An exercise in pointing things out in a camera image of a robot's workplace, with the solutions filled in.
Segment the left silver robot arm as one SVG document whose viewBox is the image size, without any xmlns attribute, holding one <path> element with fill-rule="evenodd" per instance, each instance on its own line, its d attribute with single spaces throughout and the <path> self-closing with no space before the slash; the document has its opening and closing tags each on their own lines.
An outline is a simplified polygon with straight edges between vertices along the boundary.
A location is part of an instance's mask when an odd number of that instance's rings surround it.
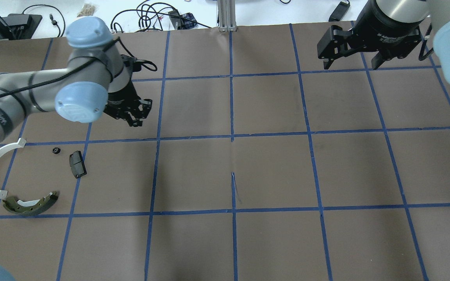
<svg viewBox="0 0 450 281">
<path fill-rule="evenodd" d="M 121 55 L 114 37 L 100 18 L 76 19 L 65 31 L 73 52 L 63 69 L 0 73 L 0 143 L 31 114 L 57 112 L 63 119 L 91 123 L 107 114 L 139 127 L 152 108 L 151 99 L 137 95 L 132 73 L 147 64 L 131 53 Z M 22 149 L 25 140 L 0 147 L 0 156 Z M 51 192 L 34 201 L 19 201 L 0 190 L 0 203 L 20 217 L 38 217 L 58 200 Z"/>
</svg>

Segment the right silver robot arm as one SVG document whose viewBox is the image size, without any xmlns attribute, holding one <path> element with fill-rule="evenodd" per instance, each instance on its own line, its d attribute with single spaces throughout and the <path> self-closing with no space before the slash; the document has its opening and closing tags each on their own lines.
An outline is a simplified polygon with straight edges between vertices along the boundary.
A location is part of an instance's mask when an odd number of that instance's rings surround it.
<svg viewBox="0 0 450 281">
<path fill-rule="evenodd" d="M 317 44 L 317 55 L 327 70 L 341 57 L 375 53 L 371 65 L 378 69 L 428 43 L 431 50 L 422 50 L 418 59 L 435 53 L 450 84 L 450 0 L 368 0 L 350 30 L 329 27 Z"/>
</svg>

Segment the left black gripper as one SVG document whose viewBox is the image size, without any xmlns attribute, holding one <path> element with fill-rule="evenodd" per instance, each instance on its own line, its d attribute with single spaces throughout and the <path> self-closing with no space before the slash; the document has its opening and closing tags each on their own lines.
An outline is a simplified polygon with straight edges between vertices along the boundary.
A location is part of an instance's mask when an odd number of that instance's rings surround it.
<svg viewBox="0 0 450 281">
<path fill-rule="evenodd" d="M 152 99 L 141 99 L 134 85 L 128 84 L 121 90 L 108 94 L 103 112 L 113 119 L 128 121 L 130 127 L 141 127 L 152 109 L 152 104 Z"/>
</svg>

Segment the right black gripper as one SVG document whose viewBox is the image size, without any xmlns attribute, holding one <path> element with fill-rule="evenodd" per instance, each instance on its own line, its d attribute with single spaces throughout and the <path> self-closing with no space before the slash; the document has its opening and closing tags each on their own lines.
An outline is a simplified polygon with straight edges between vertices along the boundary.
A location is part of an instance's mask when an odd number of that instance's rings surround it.
<svg viewBox="0 0 450 281">
<path fill-rule="evenodd" d="M 317 56 L 329 70 L 341 57 L 375 53 L 371 67 L 377 70 L 394 58 L 404 59 L 420 44 L 419 26 L 428 14 L 425 0 L 369 0 L 350 30 L 328 28 L 317 44 Z"/>
</svg>

